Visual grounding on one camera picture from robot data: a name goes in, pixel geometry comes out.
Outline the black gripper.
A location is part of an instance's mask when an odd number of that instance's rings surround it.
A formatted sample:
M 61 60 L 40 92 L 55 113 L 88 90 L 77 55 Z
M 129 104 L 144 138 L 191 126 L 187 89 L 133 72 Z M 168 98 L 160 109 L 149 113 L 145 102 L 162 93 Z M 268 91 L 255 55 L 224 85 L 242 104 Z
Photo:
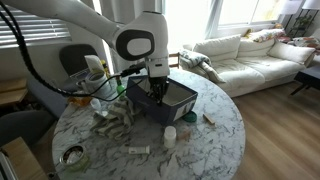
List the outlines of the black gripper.
M 169 87 L 169 81 L 166 76 L 149 78 L 150 90 L 148 96 L 151 97 L 159 106 L 162 105 L 162 99 L 166 95 Z

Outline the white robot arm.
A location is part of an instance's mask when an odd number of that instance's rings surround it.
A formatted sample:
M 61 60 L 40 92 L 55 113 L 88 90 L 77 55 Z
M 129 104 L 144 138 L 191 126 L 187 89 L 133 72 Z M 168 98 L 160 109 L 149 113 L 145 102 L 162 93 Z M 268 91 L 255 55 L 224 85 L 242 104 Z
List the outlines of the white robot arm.
M 5 10 L 1 18 L 14 34 L 23 60 L 36 79 L 41 76 L 32 65 L 21 29 L 9 11 L 11 7 L 39 17 L 70 22 L 102 38 L 122 59 L 142 59 L 150 83 L 148 95 L 157 104 L 162 103 L 170 74 L 168 29 L 163 14 L 144 11 L 130 23 L 120 26 L 80 0 L 0 0 L 0 5 Z

